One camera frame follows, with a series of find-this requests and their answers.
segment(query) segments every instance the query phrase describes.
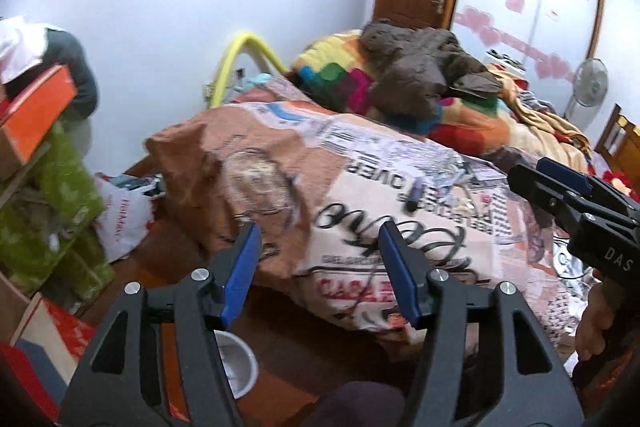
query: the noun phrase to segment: white bucket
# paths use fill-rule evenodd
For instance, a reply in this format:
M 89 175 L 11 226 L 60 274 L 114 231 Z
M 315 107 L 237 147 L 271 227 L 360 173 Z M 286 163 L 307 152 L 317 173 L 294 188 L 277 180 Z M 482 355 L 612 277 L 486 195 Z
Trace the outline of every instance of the white bucket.
M 228 331 L 216 331 L 216 342 L 234 398 L 242 398 L 258 380 L 258 361 L 254 352 L 244 340 Z

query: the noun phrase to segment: brown tile floor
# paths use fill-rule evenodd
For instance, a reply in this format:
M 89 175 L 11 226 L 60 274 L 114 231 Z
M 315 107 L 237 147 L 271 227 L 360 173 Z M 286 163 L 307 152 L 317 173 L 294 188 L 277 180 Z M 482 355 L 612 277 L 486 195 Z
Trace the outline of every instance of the brown tile floor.
M 116 280 L 81 318 L 92 325 L 99 323 L 131 280 L 149 288 L 173 284 L 204 264 L 196 244 L 172 221 L 160 220 L 128 259 L 114 264 Z M 320 396 L 349 381 L 380 381 L 407 390 L 415 370 L 413 363 L 390 363 L 367 333 L 328 324 L 265 288 L 252 287 L 231 331 L 251 346 L 260 365 L 255 388 L 238 402 L 248 427 L 295 427 Z M 167 387 L 172 402 L 181 409 L 171 328 L 163 329 L 163 338 L 169 340 Z

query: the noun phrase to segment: yellow arch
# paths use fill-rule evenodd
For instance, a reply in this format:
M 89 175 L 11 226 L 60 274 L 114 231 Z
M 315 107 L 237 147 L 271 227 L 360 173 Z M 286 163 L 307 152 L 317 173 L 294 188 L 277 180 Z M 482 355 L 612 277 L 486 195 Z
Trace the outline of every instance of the yellow arch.
M 241 32 L 235 36 L 223 55 L 222 62 L 218 68 L 218 74 L 212 82 L 214 92 L 211 97 L 209 107 L 220 107 L 220 105 L 222 105 L 222 100 L 225 97 L 226 83 L 229 80 L 231 69 L 233 68 L 240 50 L 245 45 L 252 46 L 256 51 L 264 55 L 264 57 L 270 61 L 273 67 L 276 68 L 280 74 L 289 73 L 289 68 L 284 65 L 270 47 L 267 46 L 267 43 L 258 35 L 251 32 Z

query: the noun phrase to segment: silver screw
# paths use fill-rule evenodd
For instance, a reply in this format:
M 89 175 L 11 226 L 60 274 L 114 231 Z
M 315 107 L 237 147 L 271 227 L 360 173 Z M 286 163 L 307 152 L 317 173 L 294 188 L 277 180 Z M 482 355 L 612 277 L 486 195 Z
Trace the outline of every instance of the silver screw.
M 194 281 L 204 281 L 209 277 L 209 270 L 206 268 L 198 268 L 191 272 L 191 278 Z
M 516 293 L 517 288 L 516 288 L 516 285 L 514 285 L 514 283 L 505 281 L 500 283 L 500 291 L 505 295 L 513 295 L 514 293 Z
M 436 268 L 435 270 L 431 271 L 429 277 L 431 277 L 434 281 L 445 282 L 449 278 L 449 273 L 446 270 Z
M 140 291 L 140 283 L 138 281 L 132 281 L 124 286 L 124 293 L 127 295 L 135 295 Z

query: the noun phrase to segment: white bag with red text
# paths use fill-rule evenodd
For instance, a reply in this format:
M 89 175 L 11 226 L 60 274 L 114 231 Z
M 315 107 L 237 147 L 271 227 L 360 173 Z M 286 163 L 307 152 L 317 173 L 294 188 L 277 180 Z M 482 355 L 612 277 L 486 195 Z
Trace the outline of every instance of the white bag with red text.
M 107 261 L 113 263 L 146 237 L 154 222 L 153 202 L 144 194 L 116 187 L 100 176 L 94 176 L 94 182 L 105 205 L 105 211 L 95 220 L 95 232 Z

